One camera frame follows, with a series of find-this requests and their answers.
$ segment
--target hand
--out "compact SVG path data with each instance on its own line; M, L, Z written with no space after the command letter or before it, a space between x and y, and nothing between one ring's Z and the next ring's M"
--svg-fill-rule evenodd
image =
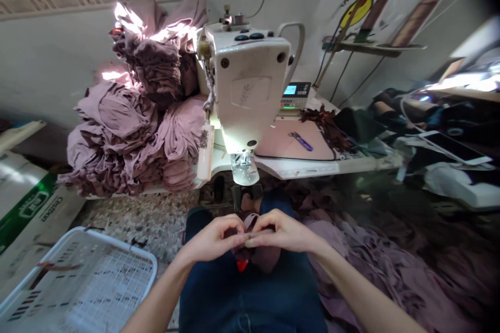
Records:
M224 232L235 228L238 234L224 239ZM217 217L196 234L179 252L188 263L214 260L232 248L241 246L247 238L243 221L235 214Z
M245 242L247 247L276 246L294 252L313 252L324 240L307 226L278 209L258 218L252 233L274 225L274 233L262 234Z

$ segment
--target white sewing machine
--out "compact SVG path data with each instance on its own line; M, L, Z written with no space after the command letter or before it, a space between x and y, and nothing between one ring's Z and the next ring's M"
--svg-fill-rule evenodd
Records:
M224 8L224 18L206 25L198 38L200 86L202 93L210 94L211 109L197 176L202 182L211 178L215 139L231 155L234 181L248 186L259 180L254 150L281 109L281 98L302 52L305 28L292 22L276 32L257 30L242 14L232 16L229 7ZM281 37L290 26L300 31L296 56L291 56L290 42Z

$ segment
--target person's left hand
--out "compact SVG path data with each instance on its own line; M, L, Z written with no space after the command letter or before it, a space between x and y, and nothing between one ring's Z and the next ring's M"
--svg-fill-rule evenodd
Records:
M230 228L236 229L238 234L224 239L224 232ZM247 239L244 233L245 226L237 215L217 217L191 238L181 249L179 255L193 264L199 261L214 260L229 250L244 244Z

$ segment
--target lap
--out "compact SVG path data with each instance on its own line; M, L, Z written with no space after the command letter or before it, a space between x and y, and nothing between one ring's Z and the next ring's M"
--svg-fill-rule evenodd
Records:
M275 208L294 217L290 198L281 189L264 194L260 214ZM193 211L186 223L186 241L212 220L211 213L203 208ZM325 331L307 255L281 250L270 274L251 264L239 273L231 252L211 262L195 264L181 293L181 331L208 326L222 331L224 323L242 313L266 313L298 330L312 328L317 322L319 328L314 331Z

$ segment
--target sewing machine control panel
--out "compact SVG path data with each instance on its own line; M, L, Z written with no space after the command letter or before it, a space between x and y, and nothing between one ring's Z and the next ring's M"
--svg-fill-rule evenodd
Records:
M305 109L311 82L290 82L281 98L281 110Z

